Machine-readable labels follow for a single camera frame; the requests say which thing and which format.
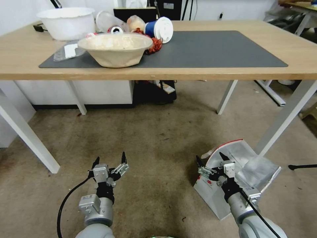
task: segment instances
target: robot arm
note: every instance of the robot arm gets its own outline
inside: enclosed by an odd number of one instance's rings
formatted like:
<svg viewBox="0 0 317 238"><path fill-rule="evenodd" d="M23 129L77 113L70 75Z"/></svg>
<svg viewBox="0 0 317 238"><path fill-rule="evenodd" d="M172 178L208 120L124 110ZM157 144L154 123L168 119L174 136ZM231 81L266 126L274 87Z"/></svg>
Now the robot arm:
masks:
<svg viewBox="0 0 317 238"><path fill-rule="evenodd" d="M242 189L235 181L235 163L220 152L223 161L219 167L207 168L196 156L199 166L198 173L216 181L225 193L225 200L239 227L241 238L287 238L284 231L258 212L258 201L261 193L254 187Z"/></svg>
<svg viewBox="0 0 317 238"><path fill-rule="evenodd" d="M79 209L85 215L86 228L77 234L76 238L114 238L110 226L113 221L112 205L115 202L113 188L116 181L129 169L125 153L122 153L121 164L116 168L108 168L107 164L99 164L99 157L93 163L88 177L74 187L63 200L57 217L57 234L62 238L60 231L60 218L63 206L69 195L83 185L90 178L94 178L98 184L96 194L83 196L79 202Z"/></svg>

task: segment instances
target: beige bowl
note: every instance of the beige bowl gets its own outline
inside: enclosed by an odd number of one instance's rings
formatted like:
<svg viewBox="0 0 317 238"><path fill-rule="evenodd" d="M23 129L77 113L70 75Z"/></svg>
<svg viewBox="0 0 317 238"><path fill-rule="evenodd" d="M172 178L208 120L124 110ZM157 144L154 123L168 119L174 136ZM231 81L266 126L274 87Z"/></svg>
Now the beige bowl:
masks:
<svg viewBox="0 0 317 238"><path fill-rule="evenodd" d="M138 64L144 51L152 45L151 38L138 33L105 33L78 42L78 46L87 50L101 66L109 68Z"/></svg>

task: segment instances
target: white table frame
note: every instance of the white table frame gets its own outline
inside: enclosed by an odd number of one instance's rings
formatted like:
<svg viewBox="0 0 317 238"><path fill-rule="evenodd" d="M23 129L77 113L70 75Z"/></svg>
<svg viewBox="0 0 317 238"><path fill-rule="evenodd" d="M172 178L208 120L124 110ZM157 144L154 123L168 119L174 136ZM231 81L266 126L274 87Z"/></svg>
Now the white table frame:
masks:
<svg viewBox="0 0 317 238"><path fill-rule="evenodd" d="M229 82L229 85L226 89L226 92L221 100L221 103L218 107L218 114L221 114L233 92L233 89L236 85L234 83L236 80ZM296 117L300 112L303 106L311 98L311 96L317 90L317 81L315 80L303 80L297 89L294 91L290 99L287 101L287 104L277 115L275 121L267 129L265 134L262 136L257 146L255 147L255 152L264 156L266 152L271 148L274 142L282 134L282 132L287 128L291 121Z"/></svg>
<svg viewBox="0 0 317 238"><path fill-rule="evenodd" d="M71 96L76 102L82 115L86 115L87 110L80 98L77 89L72 81L65 81ZM56 174L60 168L57 161L43 145L28 123L20 115L18 110L13 106L12 102L7 98L4 92L0 89L0 115L7 123L15 130L20 138L34 152L34 154L43 162L47 169Z"/></svg>
<svg viewBox="0 0 317 238"><path fill-rule="evenodd" d="M305 9L297 6L292 6L292 10L305 14L303 20L301 21L300 25L298 26L297 30L295 31L295 35L300 36L307 26L309 20L312 16L317 17L317 11ZM272 80L256 80L256 82L261 86L261 88L269 94L272 99L279 105L279 106L285 106L285 101L273 90L270 88L270 84Z"/></svg>
<svg viewBox="0 0 317 238"><path fill-rule="evenodd" d="M72 81L65 81L68 85L69 91L75 99L80 112L85 115L87 110L76 90ZM231 80L227 86L224 96L219 104L217 113L221 115L228 103L233 90L238 83L238 80ZM290 122L299 113L302 107L307 103L311 96L317 90L317 81L303 80L295 92L288 100L286 106L280 111L273 124L268 128L265 134L258 142L255 152L264 156L265 153L271 148L274 142L287 128ZM43 162L51 173L57 173L60 166L43 145L34 131L30 128L28 123L19 114L17 109L13 106L11 101L0 89L0 115L9 123L9 125L16 131L21 139L29 146L29 148L36 154L36 156Z"/></svg>

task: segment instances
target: gray desk mat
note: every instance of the gray desk mat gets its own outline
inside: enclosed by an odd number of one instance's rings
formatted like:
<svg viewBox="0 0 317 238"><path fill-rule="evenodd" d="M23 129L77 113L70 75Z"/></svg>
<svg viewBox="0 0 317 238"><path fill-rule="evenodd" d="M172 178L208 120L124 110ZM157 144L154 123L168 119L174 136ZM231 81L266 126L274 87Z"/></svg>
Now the gray desk mat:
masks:
<svg viewBox="0 0 317 238"><path fill-rule="evenodd" d="M144 55L135 68L239 68L288 65L238 31L175 31L160 51ZM53 55L40 68L100 68L83 55L54 62Z"/></svg>

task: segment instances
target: baseboard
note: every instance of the baseboard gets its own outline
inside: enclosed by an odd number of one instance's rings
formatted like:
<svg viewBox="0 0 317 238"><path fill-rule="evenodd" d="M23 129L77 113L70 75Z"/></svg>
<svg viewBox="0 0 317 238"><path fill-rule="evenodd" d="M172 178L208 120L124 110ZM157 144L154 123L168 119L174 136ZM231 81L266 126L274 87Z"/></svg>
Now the baseboard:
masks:
<svg viewBox="0 0 317 238"><path fill-rule="evenodd" d="M33 105L34 109L78 109L76 104L66 105ZM134 108L134 104L85 104L86 109Z"/></svg>

